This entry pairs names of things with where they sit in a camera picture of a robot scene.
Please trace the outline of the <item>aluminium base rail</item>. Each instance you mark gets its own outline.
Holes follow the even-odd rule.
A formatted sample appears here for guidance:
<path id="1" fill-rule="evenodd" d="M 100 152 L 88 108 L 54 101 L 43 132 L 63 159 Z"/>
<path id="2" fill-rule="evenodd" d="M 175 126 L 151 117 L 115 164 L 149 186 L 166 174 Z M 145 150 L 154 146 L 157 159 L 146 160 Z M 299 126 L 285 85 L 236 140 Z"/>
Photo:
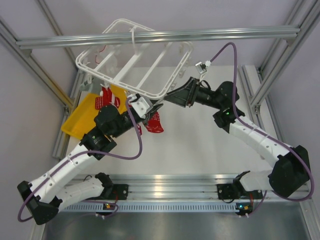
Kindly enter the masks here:
<path id="1" fill-rule="evenodd" d="M 70 185 L 48 179 L 34 195 L 43 203 L 60 208 L 85 201 L 218 201 L 221 186 L 231 184 L 232 175 L 106 175 L 99 173 Z"/>

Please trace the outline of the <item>red patterned sock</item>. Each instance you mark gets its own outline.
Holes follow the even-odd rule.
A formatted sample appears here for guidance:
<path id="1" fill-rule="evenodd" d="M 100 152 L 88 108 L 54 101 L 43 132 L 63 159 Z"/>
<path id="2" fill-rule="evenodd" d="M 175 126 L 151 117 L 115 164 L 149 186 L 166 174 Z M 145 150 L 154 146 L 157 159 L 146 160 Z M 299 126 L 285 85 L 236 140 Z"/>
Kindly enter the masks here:
<path id="1" fill-rule="evenodd" d="M 94 107 L 96 110 L 100 110 L 102 107 L 104 107 L 104 98 L 102 96 L 96 97 L 95 98 L 95 103 L 94 103 Z"/>

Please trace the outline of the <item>red sock in tray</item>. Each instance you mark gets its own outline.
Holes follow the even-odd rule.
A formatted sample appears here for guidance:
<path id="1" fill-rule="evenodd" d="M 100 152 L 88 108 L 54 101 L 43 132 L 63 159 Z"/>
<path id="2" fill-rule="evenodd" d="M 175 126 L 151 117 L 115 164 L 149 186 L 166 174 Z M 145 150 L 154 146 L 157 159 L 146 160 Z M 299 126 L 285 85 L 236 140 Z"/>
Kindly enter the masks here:
<path id="1" fill-rule="evenodd" d="M 161 134 L 164 132 L 158 112 L 156 112 L 144 126 L 148 132 L 153 134 Z"/>

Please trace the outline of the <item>yellow plastic tray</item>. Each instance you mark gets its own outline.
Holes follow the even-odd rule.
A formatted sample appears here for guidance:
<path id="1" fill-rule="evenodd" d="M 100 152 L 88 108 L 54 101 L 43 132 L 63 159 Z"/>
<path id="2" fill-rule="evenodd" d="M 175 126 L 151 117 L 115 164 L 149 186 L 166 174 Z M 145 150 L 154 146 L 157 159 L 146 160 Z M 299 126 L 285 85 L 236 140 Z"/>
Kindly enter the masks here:
<path id="1" fill-rule="evenodd" d="M 84 99 L 78 104 L 73 113 L 68 117 L 68 119 L 61 126 L 61 131 L 65 134 L 74 137 L 78 140 L 87 134 L 92 128 L 96 126 L 94 118 L 98 115 L 99 110 L 95 109 L 95 98 L 100 97 L 99 94 L 88 93 Z"/>

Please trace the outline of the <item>white plastic clip hanger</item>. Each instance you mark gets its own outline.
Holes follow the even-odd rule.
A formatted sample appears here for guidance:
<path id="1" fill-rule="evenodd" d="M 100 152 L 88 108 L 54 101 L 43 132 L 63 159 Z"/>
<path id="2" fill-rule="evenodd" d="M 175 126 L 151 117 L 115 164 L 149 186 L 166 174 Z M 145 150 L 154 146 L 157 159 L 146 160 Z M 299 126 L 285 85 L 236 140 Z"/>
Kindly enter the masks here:
<path id="1" fill-rule="evenodd" d="M 127 33 L 129 42 L 91 46 L 76 57 L 75 63 L 89 77 L 107 85 L 151 100 L 162 99 L 184 76 L 194 48 L 188 41 L 138 43 L 136 35 L 150 31 L 131 20 L 117 19 L 104 33 Z"/>

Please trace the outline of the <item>red white striped sock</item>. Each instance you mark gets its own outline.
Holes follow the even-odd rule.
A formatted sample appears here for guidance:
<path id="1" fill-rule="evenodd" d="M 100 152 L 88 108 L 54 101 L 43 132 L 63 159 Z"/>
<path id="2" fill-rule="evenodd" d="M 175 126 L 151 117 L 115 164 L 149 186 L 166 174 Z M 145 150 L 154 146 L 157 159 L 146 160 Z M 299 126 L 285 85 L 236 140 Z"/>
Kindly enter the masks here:
<path id="1" fill-rule="evenodd" d="M 104 106 L 113 105 L 120 113 L 126 109 L 125 101 L 127 96 L 125 90 L 122 88 L 116 86 L 108 88 L 102 87 L 100 97 L 103 97 Z"/>

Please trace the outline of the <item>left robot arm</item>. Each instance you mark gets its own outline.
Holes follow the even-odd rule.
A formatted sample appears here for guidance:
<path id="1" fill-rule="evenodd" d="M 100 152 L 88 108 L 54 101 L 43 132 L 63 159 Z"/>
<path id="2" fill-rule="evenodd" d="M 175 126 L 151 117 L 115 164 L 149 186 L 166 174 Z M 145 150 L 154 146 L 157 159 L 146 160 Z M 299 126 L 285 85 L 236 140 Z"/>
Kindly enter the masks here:
<path id="1" fill-rule="evenodd" d="M 156 104 L 141 118 L 133 103 L 127 103 L 127 110 L 119 113 L 114 105 L 102 107 L 94 118 L 95 127 L 86 133 L 76 147 L 52 169 L 32 181 L 22 181 L 17 189 L 23 199 L 18 212 L 18 221 L 23 223 L 24 208 L 37 225 L 51 221 L 61 210 L 90 198 L 107 199 L 113 194 L 113 182 L 104 173 L 97 174 L 92 180 L 77 185 L 66 186 L 76 175 L 103 157 L 132 161 L 143 152 L 142 138 L 138 123 L 146 123 L 163 104 Z M 134 129 L 138 138 L 139 150 L 134 156 L 122 156 L 112 153 L 117 138 Z"/>

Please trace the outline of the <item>aluminium top crossbar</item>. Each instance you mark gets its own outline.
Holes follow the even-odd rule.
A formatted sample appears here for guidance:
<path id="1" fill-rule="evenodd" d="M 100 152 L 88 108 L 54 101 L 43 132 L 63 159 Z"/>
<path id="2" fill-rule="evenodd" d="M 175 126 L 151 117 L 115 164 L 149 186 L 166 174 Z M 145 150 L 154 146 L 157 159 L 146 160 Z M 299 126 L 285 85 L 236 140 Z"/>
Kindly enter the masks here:
<path id="1" fill-rule="evenodd" d="M 279 25 L 245 28 L 120 32 L 69 36 L 63 35 L 52 37 L 21 38 L 16 40 L 15 43 L 21 49 L 49 49 L 130 43 L 148 44 L 242 39 L 286 39 L 295 38 L 300 31 L 301 28 L 297 25 Z"/>

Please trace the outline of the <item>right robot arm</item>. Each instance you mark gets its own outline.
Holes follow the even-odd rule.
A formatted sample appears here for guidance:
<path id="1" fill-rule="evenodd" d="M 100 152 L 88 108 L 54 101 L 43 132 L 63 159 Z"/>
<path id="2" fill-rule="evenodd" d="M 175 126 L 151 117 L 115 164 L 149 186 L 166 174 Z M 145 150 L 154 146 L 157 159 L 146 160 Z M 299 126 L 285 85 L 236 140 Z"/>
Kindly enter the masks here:
<path id="1" fill-rule="evenodd" d="M 262 190 L 288 199 L 311 180 L 308 151 L 301 145 L 291 147 L 273 139 L 247 118 L 233 103 L 239 95 L 231 81 L 224 81 L 216 90 L 211 90 L 209 86 L 203 86 L 199 79 L 191 77 L 164 99 L 181 107 L 198 103 L 217 109 L 213 115 L 216 125 L 242 140 L 270 165 L 270 170 L 248 170 L 233 179 L 233 192 L 238 198 L 243 199 L 252 191 Z"/>

